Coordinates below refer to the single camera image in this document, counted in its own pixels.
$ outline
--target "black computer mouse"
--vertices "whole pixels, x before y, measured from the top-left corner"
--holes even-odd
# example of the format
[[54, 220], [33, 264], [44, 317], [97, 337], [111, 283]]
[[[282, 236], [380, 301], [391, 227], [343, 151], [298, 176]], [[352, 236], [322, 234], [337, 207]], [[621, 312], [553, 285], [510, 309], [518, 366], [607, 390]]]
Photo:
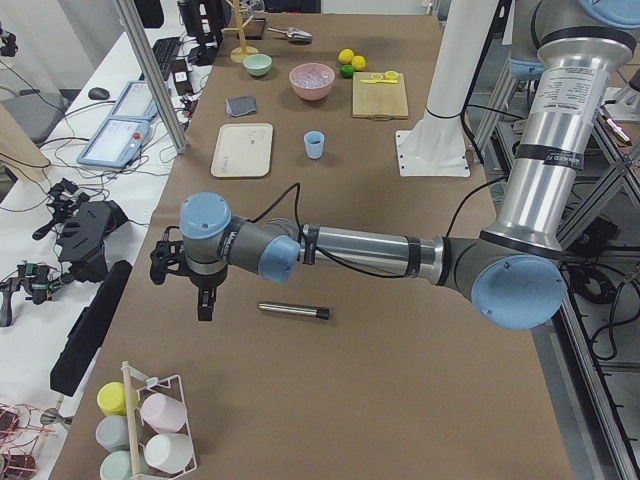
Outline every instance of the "black computer mouse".
[[109, 90], [101, 87], [93, 87], [89, 90], [89, 98], [91, 100], [108, 100], [111, 94]]

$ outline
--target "pink bowl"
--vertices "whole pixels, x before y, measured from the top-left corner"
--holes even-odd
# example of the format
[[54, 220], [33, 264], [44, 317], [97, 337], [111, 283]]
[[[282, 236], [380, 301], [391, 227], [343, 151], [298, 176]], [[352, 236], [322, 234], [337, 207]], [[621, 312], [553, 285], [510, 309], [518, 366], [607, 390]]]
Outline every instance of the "pink bowl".
[[303, 100], [320, 100], [329, 95], [336, 72], [322, 63], [303, 63], [289, 72], [289, 81]]

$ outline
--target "table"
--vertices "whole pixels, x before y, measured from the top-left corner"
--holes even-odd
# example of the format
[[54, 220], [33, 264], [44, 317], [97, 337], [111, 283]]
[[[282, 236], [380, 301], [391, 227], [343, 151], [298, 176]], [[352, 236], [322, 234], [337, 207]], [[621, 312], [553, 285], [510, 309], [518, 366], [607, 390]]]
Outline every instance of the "table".
[[[147, 33], [150, 42], [153, 43], [161, 37], [181, 36], [183, 31], [183, 28], [163, 28], [148, 30]], [[188, 52], [190, 47], [191, 45], [187, 44], [184, 49]], [[201, 80], [204, 83], [204, 77], [209, 71], [210, 67], [194, 69], [191, 74], [194, 89], [199, 89]], [[95, 86], [107, 88], [111, 92], [111, 98], [117, 99], [127, 82], [137, 79], [139, 74], [140, 67], [126, 35], [123, 34], [67, 112], [93, 104], [87, 94]], [[174, 95], [173, 99], [175, 105], [179, 106], [178, 97]], [[67, 121], [61, 121], [52, 132], [50, 139], [69, 136], [91, 137], [109, 113], [111, 106], [97, 104], [77, 114], [70, 113]], [[149, 156], [148, 161], [134, 173], [119, 176], [105, 187], [108, 189], [109, 199], [115, 200], [129, 219], [137, 222], [123, 225], [107, 238], [105, 256], [109, 267], [121, 259], [126, 259], [132, 264], [135, 262], [147, 231], [146, 225], [160, 198], [175, 157], [175, 149], [171, 146], [164, 125], [159, 119], [154, 121], [151, 132], [144, 148], [145, 155]], [[99, 170], [79, 172], [71, 168], [77, 166], [75, 160], [84, 145], [85, 142], [79, 141], [72, 141], [67, 145], [64, 141], [58, 141], [44, 146], [43, 154], [54, 164], [47, 173], [50, 182], [43, 182], [40, 186], [31, 182], [18, 182], [3, 201], [2, 208], [22, 210], [38, 204], [44, 199], [45, 192], [51, 184], [58, 182], [62, 177], [83, 187], [100, 189], [98, 180], [85, 178], [100, 173]], [[86, 191], [89, 194], [95, 193], [95, 190]], [[31, 234], [50, 219], [51, 214], [44, 204], [27, 212], [0, 211], [3, 238], [0, 257], [2, 277], [13, 271], [16, 264], [23, 259], [31, 262], [44, 261], [59, 267], [54, 251], [55, 236], [50, 233], [41, 241], [31, 239]], [[95, 283], [75, 282], [55, 293], [54, 301], [39, 306], [25, 301], [24, 291], [13, 295], [14, 325], [0, 329], [0, 350], [3, 354], [0, 360], [0, 368], [3, 371], [0, 403], [26, 403], [44, 409], [54, 407], [61, 400], [60, 394], [49, 389], [49, 372], [64, 348], [69, 330], [82, 308], [91, 303], [98, 287], [99, 284]], [[75, 413], [83, 392], [84, 381], [73, 398], [65, 397], [62, 401], [60, 411], [63, 415]], [[39, 425], [39, 414], [36, 416], [38, 418], [34, 420], [36, 425]], [[54, 430], [55, 435], [49, 435], [38, 442], [35, 453], [39, 472], [35, 478], [48, 477], [62, 448], [65, 431], [60, 426], [56, 426]]]
[[[147, 257], [180, 203], [216, 191], [252, 217], [286, 187], [302, 183], [303, 222], [432, 238], [445, 231], [464, 194], [484, 182], [401, 178], [395, 130], [422, 117], [440, 32], [430, 17], [272, 15], [271, 26], [314, 35], [293, 46], [267, 34], [251, 42], [274, 59], [261, 79], [228, 58], [227, 38], [174, 163], [141, 250]], [[350, 117], [349, 80], [318, 103], [298, 99], [287, 75], [296, 64], [335, 65], [337, 52], [364, 54], [371, 71], [405, 74], [410, 119]], [[255, 116], [229, 119], [225, 99], [252, 94]], [[272, 165], [263, 179], [215, 180], [209, 168], [220, 126], [274, 125]], [[325, 133], [325, 155], [306, 158], [304, 132]], [[292, 216], [291, 200], [273, 212]], [[465, 207], [454, 234], [491, 223], [489, 195]], [[163, 287], [139, 261], [121, 301], [52, 479], [97, 472], [93, 441], [101, 413], [94, 396], [120, 378], [123, 360], [149, 375], [183, 377], [199, 467], [190, 479], [571, 478], [529, 332], [502, 330], [459, 294], [420, 280], [380, 280], [332, 266], [299, 265], [286, 285], [230, 269], [213, 323], [196, 321], [185, 279]], [[259, 301], [332, 308], [327, 323], [265, 315]]]

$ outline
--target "green bowl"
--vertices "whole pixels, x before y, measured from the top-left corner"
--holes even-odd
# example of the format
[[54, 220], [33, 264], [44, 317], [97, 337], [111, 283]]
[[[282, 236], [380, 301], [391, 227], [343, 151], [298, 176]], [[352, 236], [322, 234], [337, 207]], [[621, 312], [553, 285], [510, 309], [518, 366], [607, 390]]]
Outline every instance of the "green bowl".
[[254, 53], [245, 58], [242, 64], [250, 75], [261, 77], [271, 70], [273, 60], [271, 60], [269, 55], [265, 55], [264, 53]]

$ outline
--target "wooden cutting board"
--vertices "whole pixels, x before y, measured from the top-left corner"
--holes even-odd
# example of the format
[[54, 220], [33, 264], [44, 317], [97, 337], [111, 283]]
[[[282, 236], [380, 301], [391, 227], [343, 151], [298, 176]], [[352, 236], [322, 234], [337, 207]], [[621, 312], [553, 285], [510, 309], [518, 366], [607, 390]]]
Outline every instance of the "wooden cutting board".
[[370, 79], [372, 72], [356, 72], [353, 75], [354, 118], [391, 119], [409, 118], [407, 92], [404, 75], [398, 76], [398, 83], [363, 83]]

